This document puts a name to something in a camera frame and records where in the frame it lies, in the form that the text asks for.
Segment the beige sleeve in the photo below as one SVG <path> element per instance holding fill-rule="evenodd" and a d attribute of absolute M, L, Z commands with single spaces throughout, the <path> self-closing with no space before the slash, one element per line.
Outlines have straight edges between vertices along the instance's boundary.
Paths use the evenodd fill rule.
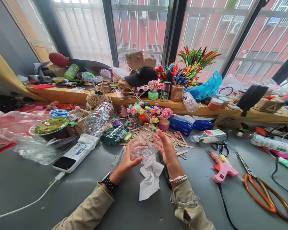
<path fill-rule="evenodd" d="M 113 202 L 113 197 L 97 184 L 82 204 L 52 230 L 92 230 L 99 224 Z"/>
<path fill-rule="evenodd" d="M 180 201 L 196 200 L 196 196 L 188 180 L 175 188 L 173 196 L 176 200 Z M 215 230 L 212 222 L 207 219 L 200 203 L 192 207 L 183 207 L 183 205 L 174 204 L 174 207 L 175 216 L 180 223 L 181 229 Z"/>

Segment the windowsill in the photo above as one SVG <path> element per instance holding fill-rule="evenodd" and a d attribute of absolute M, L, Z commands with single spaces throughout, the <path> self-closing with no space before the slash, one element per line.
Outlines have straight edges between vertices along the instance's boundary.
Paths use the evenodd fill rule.
<path fill-rule="evenodd" d="M 59 101 L 60 103 L 72 103 L 72 104 L 86 104 L 86 96 L 91 93 L 91 91 L 81 91 L 78 93 L 70 92 L 68 88 L 48 88 L 48 89 L 34 89 L 27 87 L 27 89 L 33 93 L 38 94 L 39 96 L 47 99 L 48 101 L 54 102 Z M 121 110 L 120 106 L 123 105 L 128 107 L 130 104 L 137 102 L 136 98 L 119 100 L 116 93 L 112 93 L 112 103 L 117 108 L 118 111 Z M 267 113 L 260 112 L 251 108 L 247 112 L 246 117 L 241 117 L 242 110 L 232 110 L 232 109 L 219 109 L 219 110 L 210 110 L 206 105 L 203 105 L 202 108 L 199 108 L 195 113 L 189 113 L 183 102 L 173 102 L 167 101 L 162 102 L 158 100 L 150 100 L 148 98 L 141 98 L 143 101 L 148 102 L 148 104 L 158 103 L 162 108 L 168 107 L 173 110 L 176 114 L 189 114 L 197 115 L 201 117 L 217 118 L 220 114 L 231 115 L 237 118 L 240 118 L 242 121 L 246 122 L 267 122 L 267 123 L 286 123 L 288 124 L 288 114 L 281 112 L 277 113 Z"/>

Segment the bracelet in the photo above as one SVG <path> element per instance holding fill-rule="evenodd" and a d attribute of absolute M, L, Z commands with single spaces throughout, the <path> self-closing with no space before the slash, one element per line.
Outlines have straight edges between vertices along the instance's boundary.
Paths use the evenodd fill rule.
<path fill-rule="evenodd" d="M 174 180 L 170 179 L 170 183 L 180 183 L 180 182 L 186 181 L 187 179 L 188 177 L 186 175 L 179 176 L 179 177 L 176 177 Z"/>

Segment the black speaker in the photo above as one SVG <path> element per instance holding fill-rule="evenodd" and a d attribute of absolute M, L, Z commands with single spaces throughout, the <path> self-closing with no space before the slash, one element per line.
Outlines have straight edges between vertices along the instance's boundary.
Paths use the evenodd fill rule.
<path fill-rule="evenodd" d="M 261 85 L 251 85 L 243 94 L 237 106 L 243 110 L 242 116 L 246 117 L 247 111 L 250 110 L 264 96 L 269 87 Z"/>

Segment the metal ruler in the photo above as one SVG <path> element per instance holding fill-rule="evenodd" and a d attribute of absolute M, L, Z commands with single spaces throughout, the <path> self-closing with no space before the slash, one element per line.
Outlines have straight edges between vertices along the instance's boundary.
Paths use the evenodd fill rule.
<path fill-rule="evenodd" d="M 111 164 L 112 166 L 118 166 L 119 162 L 121 161 L 122 155 L 125 152 L 125 148 L 126 148 L 126 146 L 124 145 L 124 147 L 121 149 L 119 154 L 114 157 L 112 164 Z"/>

